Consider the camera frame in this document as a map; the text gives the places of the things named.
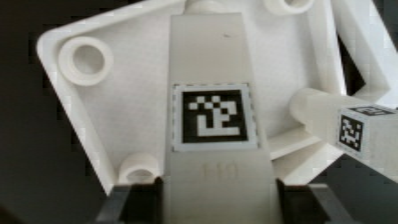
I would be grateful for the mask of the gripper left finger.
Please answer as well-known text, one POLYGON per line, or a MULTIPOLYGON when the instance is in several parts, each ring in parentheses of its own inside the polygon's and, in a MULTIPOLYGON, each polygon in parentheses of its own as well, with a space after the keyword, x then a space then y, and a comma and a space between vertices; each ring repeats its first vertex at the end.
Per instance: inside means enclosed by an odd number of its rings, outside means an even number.
POLYGON ((111 188, 87 224, 163 224, 163 180, 111 188))

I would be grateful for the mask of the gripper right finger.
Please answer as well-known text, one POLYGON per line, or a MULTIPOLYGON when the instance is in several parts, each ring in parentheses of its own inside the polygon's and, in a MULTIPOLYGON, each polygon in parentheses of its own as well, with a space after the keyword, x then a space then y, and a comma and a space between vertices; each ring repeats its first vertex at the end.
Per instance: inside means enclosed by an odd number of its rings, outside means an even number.
POLYGON ((287 185, 277 180, 284 224, 362 224, 326 184, 287 185))

